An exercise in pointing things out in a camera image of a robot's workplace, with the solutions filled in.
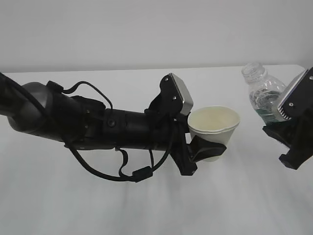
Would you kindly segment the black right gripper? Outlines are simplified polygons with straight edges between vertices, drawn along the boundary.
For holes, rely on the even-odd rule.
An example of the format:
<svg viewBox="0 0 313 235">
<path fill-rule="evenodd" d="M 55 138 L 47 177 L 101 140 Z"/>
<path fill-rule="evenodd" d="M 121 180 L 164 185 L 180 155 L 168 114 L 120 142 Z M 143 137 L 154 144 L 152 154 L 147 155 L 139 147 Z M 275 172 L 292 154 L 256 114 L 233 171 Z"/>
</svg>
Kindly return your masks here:
<svg viewBox="0 0 313 235">
<path fill-rule="evenodd" d="M 267 136 L 289 148 L 287 154 L 279 157 L 281 163 L 290 169 L 298 169 L 313 156 L 313 108 L 307 109 L 296 122 L 273 122 L 262 130 Z"/>
</svg>

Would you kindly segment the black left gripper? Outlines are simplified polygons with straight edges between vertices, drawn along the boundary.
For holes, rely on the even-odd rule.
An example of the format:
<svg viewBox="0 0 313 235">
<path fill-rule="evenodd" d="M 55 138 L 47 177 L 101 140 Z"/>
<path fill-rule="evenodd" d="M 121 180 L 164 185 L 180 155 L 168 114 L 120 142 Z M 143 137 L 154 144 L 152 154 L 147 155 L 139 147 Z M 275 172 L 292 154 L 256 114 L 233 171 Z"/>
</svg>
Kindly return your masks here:
<svg viewBox="0 0 313 235">
<path fill-rule="evenodd" d="M 195 163 L 216 161 L 225 152 L 224 144 L 198 136 L 187 144 L 185 134 L 189 132 L 189 128 L 183 116 L 171 118 L 165 115 L 159 118 L 158 115 L 146 115 L 146 120 L 149 128 L 146 140 L 150 158 L 153 157 L 153 150 L 164 151 L 164 154 L 159 162 L 144 168 L 145 176 L 152 176 L 168 156 L 172 157 L 182 176 L 192 176 L 197 170 Z"/>
</svg>

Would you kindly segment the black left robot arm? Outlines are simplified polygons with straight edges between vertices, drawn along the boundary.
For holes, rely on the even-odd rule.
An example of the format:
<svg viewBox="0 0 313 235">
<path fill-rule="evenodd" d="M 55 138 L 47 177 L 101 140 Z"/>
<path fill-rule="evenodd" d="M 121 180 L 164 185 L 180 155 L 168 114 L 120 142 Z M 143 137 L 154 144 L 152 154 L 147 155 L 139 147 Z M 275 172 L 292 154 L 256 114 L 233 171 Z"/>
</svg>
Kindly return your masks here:
<svg viewBox="0 0 313 235">
<path fill-rule="evenodd" d="M 75 95 L 78 85 L 64 89 L 49 81 L 19 85 L 11 78 L 0 76 L 0 113 L 10 126 L 21 133 L 64 143 L 76 160 L 89 173 L 115 182 L 140 182 L 153 173 L 171 156 L 180 174 L 191 176 L 197 162 L 220 156 L 226 146 L 216 141 L 193 137 L 187 119 L 193 100 L 185 83 L 175 74 L 164 76 L 160 92 L 142 113 L 116 110 L 106 98 L 104 102 Z M 102 173 L 91 167 L 80 155 L 83 150 L 115 149 L 128 163 L 127 149 L 163 151 L 157 163 L 126 175 Z"/>
</svg>

